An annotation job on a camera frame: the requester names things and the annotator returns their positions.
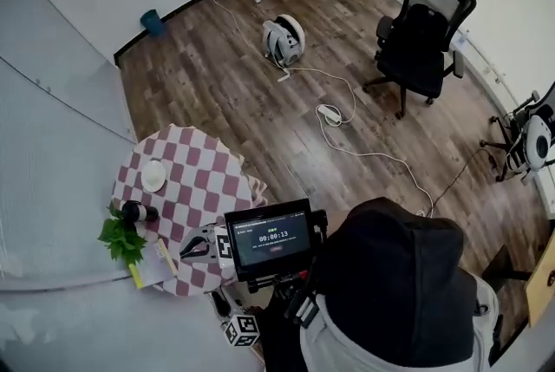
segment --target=trash bin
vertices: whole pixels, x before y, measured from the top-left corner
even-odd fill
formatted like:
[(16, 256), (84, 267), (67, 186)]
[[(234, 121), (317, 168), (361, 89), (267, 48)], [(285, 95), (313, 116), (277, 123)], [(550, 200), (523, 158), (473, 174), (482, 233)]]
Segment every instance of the trash bin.
[(140, 23), (147, 29), (151, 36), (160, 36), (164, 33), (164, 23), (156, 10), (149, 10), (140, 17)]

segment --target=checkered tablecloth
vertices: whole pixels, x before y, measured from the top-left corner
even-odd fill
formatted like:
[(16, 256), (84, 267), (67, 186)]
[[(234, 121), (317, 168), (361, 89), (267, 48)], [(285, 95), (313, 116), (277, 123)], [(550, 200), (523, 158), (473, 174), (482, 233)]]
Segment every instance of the checkered tablecloth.
[[(143, 191), (142, 168), (159, 160), (166, 184), (156, 193)], [(133, 199), (156, 207), (160, 219), (138, 231), (148, 241), (162, 238), (178, 271), (176, 278), (158, 284), (178, 296), (214, 290), (234, 280), (233, 268), (180, 259), (183, 238), (194, 227), (221, 221), (224, 213), (266, 204), (266, 184), (242, 173), (244, 158), (219, 139), (195, 127), (171, 125), (143, 140), (123, 162), (114, 183), (114, 205)]]

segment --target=wooden floor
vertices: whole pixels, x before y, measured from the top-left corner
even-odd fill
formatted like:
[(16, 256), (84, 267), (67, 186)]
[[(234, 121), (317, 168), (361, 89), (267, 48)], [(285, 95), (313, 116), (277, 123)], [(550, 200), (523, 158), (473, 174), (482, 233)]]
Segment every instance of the wooden floor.
[[(394, 0), (218, 1), (236, 14), (256, 48), (264, 20), (293, 15), (307, 35), (298, 65), (344, 77), (356, 93), (355, 119), (326, 128), (333, 141), (354, 152), (383, 152), (406, 160), (434, 199), (480, 139), (500, 139), (499, 130), (487, 121), (497, 112), (470, 76), (447, 78), (432, 107), (409, 92), (402, 121), (395, 118), (397, 86), (363, 93), (365, 81), (380, 77), (373, 62), (375, 28), (381, 16), (398, 13)], [(381, 157), (356, 158), (326, 146), (314, 109), (325, 102), (349, 115), (352, 99), (344, 82), (297, 71), (278, 83), (283, 73), (242, 42), (231, 16), (211, 0), (166, 25), (164, 37), (146, 37), (120, 59), (139, 139), (172, 122), (201, 128), (246, 157), (246, 171), (268, 183), (271, 200), (308, 196), (314, 207), (331, 210), (387, 196), (411, 212), (428, 210), (427, 197), (416, 190), (402, 165)], [(501, 155), (496, 156), (501, 163)], [(494, 175), (487, 155), (479, 153), (434, 214), (455, 220), (466, 232), (464, 268), (480, 274), (507, 244), (516, 267), (529, 271), (548, 239), (539, 195), (518, 179), (496, 184)], [(524, 285), (512, 281), (499, 297), (506, 341), (526, 318)]]

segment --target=chair armrest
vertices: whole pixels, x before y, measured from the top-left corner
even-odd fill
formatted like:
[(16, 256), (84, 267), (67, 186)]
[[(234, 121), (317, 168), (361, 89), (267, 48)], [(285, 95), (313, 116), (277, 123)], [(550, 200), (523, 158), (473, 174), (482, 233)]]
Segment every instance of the chair armrest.
[(453, 74), (459, 79), (465, 74), (465, 58), (458, 51), (453, 52)]
[(380, 19), (380, 22), (378, 23), (378, 28), (375, 33), (380, 39), (386, 40), (389, 36), (392, 25), (393, 19), (389, 16), (384, 16), (382, 17), (382, 19)]

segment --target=potted plant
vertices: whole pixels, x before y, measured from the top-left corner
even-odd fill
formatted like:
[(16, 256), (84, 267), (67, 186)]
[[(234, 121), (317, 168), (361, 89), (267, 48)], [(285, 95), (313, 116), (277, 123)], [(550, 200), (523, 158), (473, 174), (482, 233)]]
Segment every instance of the potted plant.
[(113, 203), (110, 203), (108, 210), (111, 217), (104, 221), (99, 241), (106, 243), (112, 259), (121, 258), (125, 265), (137, 264), (142, 261), (140, 251), (147, 241), (137, 234), (134, 223), (125, 220)]

